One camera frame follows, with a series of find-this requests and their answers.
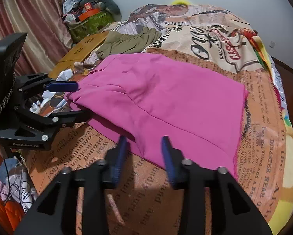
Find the pink pants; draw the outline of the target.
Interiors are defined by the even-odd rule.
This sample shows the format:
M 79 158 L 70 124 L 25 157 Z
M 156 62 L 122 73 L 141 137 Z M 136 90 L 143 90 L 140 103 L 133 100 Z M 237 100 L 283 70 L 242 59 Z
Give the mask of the pink pants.
M 245 86 L 210 69 L 149 53 L 111 55 L 66 94 L 74 110 L 92 111 L 90 126 L 164 167 L 168 136 L 184 157 L 236 175 Z

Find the bamboo lap desk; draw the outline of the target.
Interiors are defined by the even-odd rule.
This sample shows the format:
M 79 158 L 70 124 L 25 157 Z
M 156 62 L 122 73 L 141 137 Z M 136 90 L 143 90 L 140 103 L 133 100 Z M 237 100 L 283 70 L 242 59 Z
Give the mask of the bamboo lap desk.
M 94 49 L 105 41 L 108 33 L 109 31 L 105 31 L 83 38 L 59 60 L 48 76 L 57 78 L 61 71 L 73 69 L 75 62 L 83 62 Z

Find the newspaper print blanket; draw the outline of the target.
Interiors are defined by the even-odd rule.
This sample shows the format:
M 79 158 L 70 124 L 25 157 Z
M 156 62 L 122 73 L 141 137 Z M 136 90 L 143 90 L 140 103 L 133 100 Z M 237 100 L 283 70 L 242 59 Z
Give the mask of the newspaper print blanket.
M 26 165 L 41 193 L 63 167 L 90 166 L 126 135 L 122 179 L 107 195 L 110 234 L 176 234 L 182 192 L 169 187 L 161 139 L 201 167 L 226 167 L 278 234 L 293 213 L 293 129 L 269 54 L 248 22 L 210 5 L 149 4 L 163 35 L 142 52 L 112 52 L 65 95 L 88 123 L 61 130 Z

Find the green patterned storage box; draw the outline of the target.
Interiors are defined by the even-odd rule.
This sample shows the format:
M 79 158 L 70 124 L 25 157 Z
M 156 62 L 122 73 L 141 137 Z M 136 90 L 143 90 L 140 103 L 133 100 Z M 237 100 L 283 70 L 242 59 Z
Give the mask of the green patterned storage box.
M 80 23 L 68 26 L 74 43 L 80 42 L 83 38 L 96 34 L 99 30 L 114 22 L 113 16 L 107 11 L 101 11 Z

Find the striped red gold curtain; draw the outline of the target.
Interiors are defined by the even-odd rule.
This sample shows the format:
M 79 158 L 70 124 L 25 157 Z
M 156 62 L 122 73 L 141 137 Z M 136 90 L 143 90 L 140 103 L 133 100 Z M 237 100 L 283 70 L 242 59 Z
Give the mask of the striped red gold curtain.
M 64 0 L 0 0 L 0 40 L 27 33 L 15 66 L 17 75 L 51 72 L 72 38 L 62 21 Z

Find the orange box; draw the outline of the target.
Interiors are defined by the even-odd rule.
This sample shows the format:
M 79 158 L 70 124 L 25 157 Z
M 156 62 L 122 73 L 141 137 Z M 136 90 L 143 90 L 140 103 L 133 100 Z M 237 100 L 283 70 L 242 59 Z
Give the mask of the orange box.
M 92 10 L 85 11 L 79 16 L 79 20 L 80 20 L 80 22 L 82 22 L 82 21 L 86 20 L 87 18 L 89 18 L 99 12 L 100 12 L 100 9 L 92 9 Z

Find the olive green folded pants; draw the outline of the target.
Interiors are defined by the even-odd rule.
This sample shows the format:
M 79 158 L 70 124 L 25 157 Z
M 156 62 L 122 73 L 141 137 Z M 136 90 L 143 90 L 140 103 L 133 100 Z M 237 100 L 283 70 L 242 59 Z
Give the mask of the olive green folded pants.
M 109 55 L 140 53 L 160 37 L 161 32 L 147 27 L 144 27 L 140 34 L 121 34 L 110 31 L 96 54 L 99 59 L 104 60 Z

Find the grey plush toy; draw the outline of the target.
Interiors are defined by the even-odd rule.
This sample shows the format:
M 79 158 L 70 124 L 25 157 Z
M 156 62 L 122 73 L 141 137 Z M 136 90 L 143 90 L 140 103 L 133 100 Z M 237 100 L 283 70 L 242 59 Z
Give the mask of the grey plush toy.
M 104 3 L 104 9 L 111 13 L 116 21 L 120 21 L 122 19 L 120 8 L 113 0 L 82 0 L 80 2 L 80 6 L 84 6 L 88 2 Z

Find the white patterned bed sheet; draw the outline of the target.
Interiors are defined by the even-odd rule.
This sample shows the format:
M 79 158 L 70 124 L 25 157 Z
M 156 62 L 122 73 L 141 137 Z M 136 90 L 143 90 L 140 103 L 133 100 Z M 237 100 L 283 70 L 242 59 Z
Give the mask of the white patterned bed sheet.
M 281 107 L 282 109 L 284 109 L 286 112 L 288 112 L 288 108 L 287 108 L 287 101 L 286 101 L 286 96 L 285 96 L 285 92 L 284 92 L 284 88 L 283 88 L 283 83 L 282 83 L 282 78 L 280 73 L 278 72 L 276 66 L 275 66 L 275 62 L 273 61 L 273 58 L 269 56 L 270 62 L 271 62 L 271 74 L 272 74 L 272 80 L 273 80 L 273 84 L 276 87 L 280 100 L 281 100 Z

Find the yellow foam arch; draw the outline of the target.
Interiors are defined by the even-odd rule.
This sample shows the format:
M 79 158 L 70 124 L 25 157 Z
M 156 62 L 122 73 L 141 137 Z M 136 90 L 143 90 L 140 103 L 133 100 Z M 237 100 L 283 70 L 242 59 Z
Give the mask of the yellow foam arch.
M 172 1 L 171 5 L 185 5 L 185 6 L 188 6 L 188 5 L 192 5 L 192 3 L 188 0 L 174 0 Z

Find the white wall socket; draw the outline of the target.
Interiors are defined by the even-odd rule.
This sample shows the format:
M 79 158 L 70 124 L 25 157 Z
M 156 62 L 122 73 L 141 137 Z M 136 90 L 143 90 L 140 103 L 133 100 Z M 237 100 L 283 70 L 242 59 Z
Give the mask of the white wall socket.
M 269 46 L 270 46 L 271 48 L 274 48 L 274 47 L 275 47 L 275 42 L 274 42 L 274 41 L 271 41 Z

